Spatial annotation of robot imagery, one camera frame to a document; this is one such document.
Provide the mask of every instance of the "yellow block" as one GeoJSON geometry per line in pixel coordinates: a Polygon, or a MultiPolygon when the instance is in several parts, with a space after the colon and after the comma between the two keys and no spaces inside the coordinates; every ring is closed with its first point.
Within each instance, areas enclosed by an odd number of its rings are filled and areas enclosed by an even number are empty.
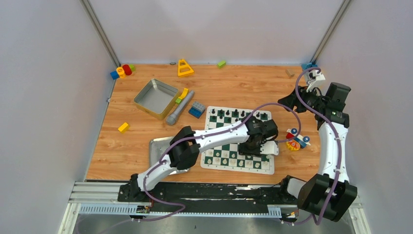
{"type": "Polygon", "coordinates": [[[123,70],[122,67],[118,67],[118,68],[116,69],[116,71],[117,71],[117,73],[119,74],[119,77],[120,77],[120,78],[125,78],[125,77],[126,77],[125,71],[123,70]]]}
{"type": "Polygon", "coordinates": [[[178,62],[178,77],[186,77],[194,74],[194,70],[185,61],[185,59],[180,59],[178,62]]]}
{"type": "Polygon", "coordinates": [[[125,133],[128,129],[129,129],[130,125],[127,122],[124,122],[119,128],[118,130],[120,131],[120,133],[125,133]]]}
{"type": "Polygon", "coordinates": [[[184,91],[182,92],[182,94],[178,97],[180,100],[184,99],[184,97],[186,97],[188,94],[188,89],[184,88],[184,91]]]}

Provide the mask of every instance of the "gray toy block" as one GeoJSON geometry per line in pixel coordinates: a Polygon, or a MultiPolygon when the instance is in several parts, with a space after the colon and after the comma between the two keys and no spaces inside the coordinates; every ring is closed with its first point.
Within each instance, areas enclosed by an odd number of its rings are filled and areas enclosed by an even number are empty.
{"type": "Polygon", "coordinates": [[[205,106],[200,104],[197,101],[192,104],[192,107],[195,108],[196,110],[200,111],[201,113],[204,112],[204,110],[205,110],[205,106]]]}

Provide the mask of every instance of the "gray wall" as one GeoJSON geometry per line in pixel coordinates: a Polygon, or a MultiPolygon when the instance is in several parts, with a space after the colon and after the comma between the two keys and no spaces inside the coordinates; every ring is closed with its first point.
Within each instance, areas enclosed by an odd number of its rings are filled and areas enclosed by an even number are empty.
{"type": "Polygon", "coordinates": [[[321,55],[352,88],[347,168],[374,234],[411,233],[413,1],[355,0],[321,55]]]}
{"type": "Polygon", "coordinates": [[[342,0],[91,0],[124,63],[308,62],[342,0]]]}
{"type": "Polygon", "coordinates": [[[0,7],[0,233],[56,233],[115,67],[78,0],[0,7]]]}

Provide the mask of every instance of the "wooden table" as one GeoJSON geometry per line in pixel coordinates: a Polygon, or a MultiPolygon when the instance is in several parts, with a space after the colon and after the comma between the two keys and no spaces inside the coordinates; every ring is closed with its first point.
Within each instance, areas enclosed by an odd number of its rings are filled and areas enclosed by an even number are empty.
{"type": "MultiPolygon", "coordinates": [[[[193,65],[192,68],[194,75],[178,78],[177,65],[136,65],[133,75],[116,81],[87,179],[129,180],[131,174],[141,173],[149,167],[151,139],[174,136],[187,125],[193,130],[204,129],[206,114],[197,119],[188,113],[194,101],[205,106],[254,109],[290,94],[301,72],[298,66],[227,65],[218,69],[216,65],[193,65]],[[296,75],[289,78],[286,68],[294,70],[296,75]],[[137,109],[133,102],[152,78],[177,87],[180,92],[185,87],[195,91],[194,98],[173,126],[137,109]],[[124,122],[131,127],[121,134],[117,128],[124,122]]],[[[278,139],[285,139],[288,128],[298,127],[294,116],[283,108],[267,106],[263,109],[271,111],[280,132],[278,139]]],[[[308,180],[318,170],[320,142],[314,115],[306,112],[299,116],[302,135],[310,137],[311,146],[292,152],[281,143],[273,175],[204,169],[200,166],[199,156],[189,172],[168,176],[165,181],[276,184],[286,175],[308,180]]]]}

